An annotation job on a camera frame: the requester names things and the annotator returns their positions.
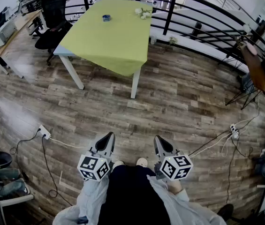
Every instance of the black railing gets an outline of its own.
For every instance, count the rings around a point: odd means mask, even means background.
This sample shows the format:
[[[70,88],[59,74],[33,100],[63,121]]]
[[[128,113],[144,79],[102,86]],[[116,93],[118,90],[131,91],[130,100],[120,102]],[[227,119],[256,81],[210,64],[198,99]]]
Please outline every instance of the black railing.
[[[31,0],[31,1],[27,2],[25,4],[27,6],[27,9],[29,11],[33,11],[33,4],[35,2],[37,2],[37,1],[38,0]],[[232,25],[229,25],[228,22],[224,22],[221,19],[218,19],[218,18],[216,18],[216,17],[214,17],[214,16],[212,16],[210,14],[207,14],[207,13],[201,11],[201,10],[186,6],[184,4],[177,3],[176,0],[170,0],[170,1],[158,0],[158,1],[169,3],[169,6],[168,6],[169,10],[163,10],[160,7],[155,7],[154,8],[155,10],[158,10],[158,11],[167,12],[167,17],[166,18],[158,17],[158,16],[156,16],[156,14],[152,14],[152,20],[156,19],[156,20],[165,21],[165,25],[164,26],[151,24],[152,27],[155,27],[155,28],[163,30],[162,31],[163,35],[166,35],[168,31],[171,31],[171,32],[174,32],[174,33],[181,34],[184,37],[189,36],[193,40],[199,40],[202,43],[207,43],[207,44],[209,44],[209,45],[211,45],[213,47],[216,47],[220,51],[224,52],[225,54],[227,54],[227,56],[231,56],[231,57],[233,57],[233,58],[245,63],[243,58],[240,56],[240,53],[238,51],[236,51],[235,49],[233,49],[233,47],[235,48],[234,44],[231,43],[231,41],[235,41],[235,36],[236,36],[235,34],[237,34],[239,36],[239,35],[244,33],[242,30],[237,30]],[[229,18],[231,21],[234,21],[234,22],[238,23],[240,26],[243,26],[245,24],[245,22],[243,22],[239,18],[235,17],[234,15],[229,13],[228,11],[226,11],[226,10],[224,10],[224,9],[222,9],[222,8],[212,4],[212,3],[209,3],[209,2],[207,2],[205,0],[193,0],[193,1],[196,1],[198,3],[204,4],[204,5],[212,8],[213,10],[216,10],[216,11],[220,12],[221,14],[223,14],[227,18]],[[71,7],[74,8],[74,7],[82,7],[82,6],[84,6],[85,10],[88,10],[91,5],[92,5],[92,3],[89,3],[89,0],[83,0],[82,4],[70,5],[70,6],[66,6],[66,8],[71,8]],[[222,26],[224,25],[225,27],[227,27],[228,30],[227,29],[226,30],[221,30],[221,29],[217,28],[215,25],[211,25],[211,24],[209,24],[207,22],[198,20],[198,19],[196,19],[194,17],[187,16],[185,14],[181,14],[178,11],[175,10],[175,6],[176,5],[179,6],[179,7],[184,7],[184,8],[193,10],[194,12],[200,13],[200,14],[206,16],[206,17],[212,18],[217,23],[221,24]],[[72,13],[68,13],[66,15],[83,14],[83,13],[84,13],[83,11],[74,12],[74,13],[72,12]],[[175,21],[172,18],[173,15],[177,15],[179,17],[184,17],[186,19],[190,19],[190,20],[195,21],[197,23],[201,23],[201,24],[206,25],[206,26],[208,26],[208,27],[210,27],[211,29],[214,29],[214,30],[210,30],[210,31],[201,30],[201,29],[196,28],[195,26],[191,26],[189,22],[183,23],[183,22]],[[171,24],[176,24],[176,25],[180,25],[181,27],[186,27],[186,28],[189,28],[189,29],[193,29],[193,31],[197,31],[197,34],[202,34],[202,33],[206,34],[208,36],[208,38],[213,38],[213,40],[209,41],[209,40],[206,40],[206,37],[198,37],[197,35],[194,36],[194,35],[192,35],[190,33],[186,33],[184,31],[182,31],[182,28],[181,28],[181,30],[173,29]],[[260,46],[258,46],[255,42],[253,42],[249,37],[251,37],[251,38],[254,37],[256,40],[260,40],[264,45],[265,45],[265,41],[254,30],[252,30],[251,33],[252,34],[250,34],[250,36],[246,36],[245,37],[245,40],[247,40],[251,44],[255,45],[261,52],[263,52],[263,49]],[[221,42],[226,47],[218,45],[217,44],[218,42]]]
[[[249,13],[245,11],[238,3],[236,3],[234,0],[216,0],[220,5],[221,8],[224,9],[230,9],[230,10],[241,10],[243,11],[249,18],[251,18],[253,21],[254,19],[250,16]]]

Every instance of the white flower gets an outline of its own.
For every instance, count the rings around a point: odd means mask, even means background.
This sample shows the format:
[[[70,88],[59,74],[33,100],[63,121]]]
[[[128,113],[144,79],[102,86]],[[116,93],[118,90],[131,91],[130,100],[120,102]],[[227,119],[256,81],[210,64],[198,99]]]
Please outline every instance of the white flower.
[[[136,8],[135,12],[136,12],[136,14],[141,14],[142,13],[142,9],[141,8]]]

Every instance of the chair leg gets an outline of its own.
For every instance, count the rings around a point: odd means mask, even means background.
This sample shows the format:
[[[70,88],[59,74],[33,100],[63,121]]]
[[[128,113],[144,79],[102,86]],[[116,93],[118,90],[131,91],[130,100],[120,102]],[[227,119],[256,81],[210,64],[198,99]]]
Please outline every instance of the chair leg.
[[[48,59],[47,59],[47,65],[49,66],[49,65],[51,65],[51,63],[50,63],[50,59],[52,58],[54,56],[54,54],[53,54],[53,52],[50,54],[50,56],[48,57]]]

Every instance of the table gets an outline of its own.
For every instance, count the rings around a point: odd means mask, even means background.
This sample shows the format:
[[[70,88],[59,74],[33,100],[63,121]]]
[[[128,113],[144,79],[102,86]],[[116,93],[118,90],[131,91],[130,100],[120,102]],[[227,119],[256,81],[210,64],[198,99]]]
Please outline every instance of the table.
[[[228,103],[226,103],[226,105],[231,104],[233,102],[236,102],[237,100],[247,96],[246,101],[243,105],[243,107],[241,108],[244,109],[252,100],[254,100],[256,98],[256,96],[258,94],[260,94],[260,92],[263,92],[265,94],[265,72],[264,69],[261,65],[261,61],[259,59],[259,57],[257,55],[253,55],[247,48],[246,45],[243,45],[241,43],[238,43],[238,48],[241,50],[241,53],[244,57],[244,60],[246,62],[246,65],[249,69],[249,73],[250,73],[250,78],[253,82],[253,84],[248,88],[250,90],[248,95],[244,95],[242,97],[239,97],[240,95],[242,95],[243,91],[239,92],[238,94],[236,94]],[[259,91],[255,97],[249,101],[248,99],[250,98],[251,94]]]
[[[13,33],[13,35],[9,38],[9,40],[5,43],[5,45],[3,45],[2,47],[0,47],[0,58],[2,58],[6,64],[20,77],[22,78],[23,75],[14,67],[12,62],[9,62],[8,59],[6,58],[5,54],[8,52],[8,46],[12,43],[12,41],[16,38],[17,34],[25,27],[27,27],[27,25],[32,22],[36,17],[40,17],[40,20],[42,21],[42,24],[44,26],[44,29],[46,30],[46,22],[45,19],[43,17],[43,14],[41,12],[41,10],[38,11],[34,11],[32,13],[28,13],[25,16],[19,16],[16,17],[14,22],[15,22],[15,26],[16,26],[16,31]],[[2,65],[0,64],[0,69],[5,73],[8,74],[8,72],[5,70],[4,67],[2,67]]]
[[[152,7],[131,0],[100,0],[92,5],[66,34],[54,54],[84,89],[69,56],[92,61],[123,76],[133,75],[131,98],[135,98],[142,65],[147,61],[151,18],[141,19],[136,8]],[[111,21],[104,22],[103,15]]]

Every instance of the white table leg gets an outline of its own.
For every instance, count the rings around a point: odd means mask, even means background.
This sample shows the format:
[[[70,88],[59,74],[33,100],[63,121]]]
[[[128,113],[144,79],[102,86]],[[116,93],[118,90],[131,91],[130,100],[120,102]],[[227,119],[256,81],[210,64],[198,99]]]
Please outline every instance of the white table leg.
[[[6,75],[8,75],[8,71],[6,71],[6,69],[4,67],[2,67],[2,65],[0,64],[0,70],[5,73]]]
[[[45,21],[44,16],[43,16],[42,13],[39,14],[39,18],[42,21],[44,29],[47,30],[48,28],[47,28],[47,25],[46,25],[46,21]]]
[[[140,78],[141,69],[137,70],[133,74],[133,81],[132,81],[132,88],[131,88],[131,98],[136,98],[136,90],[137,90],[137,84],[138,79]]]
[[[73,68],[73,65],[70,62],[70,60],[68,59],[68,57],[67,56],[61,56],[61,55],[59,55],[59,57],[61,58],[61,61],[63,62],[63,65],[65,65],[66,69],[68,70],[68,72],[72,76],[72,78],[73,78],[74,82],[76,83],[76,85],[78,86],[78,88],[83,90],[84,89],[84,85],[83,85],[82,81],[80,80],[77,72]]]
[[[23,78],[23,75],[18,71],[18,69],[15,68],[12,62],[9,62],[7,58],[1,58],[6,62],[8,66],[10,66],[10,68],[15,72],[15,74],[17,74],[20,78]]]

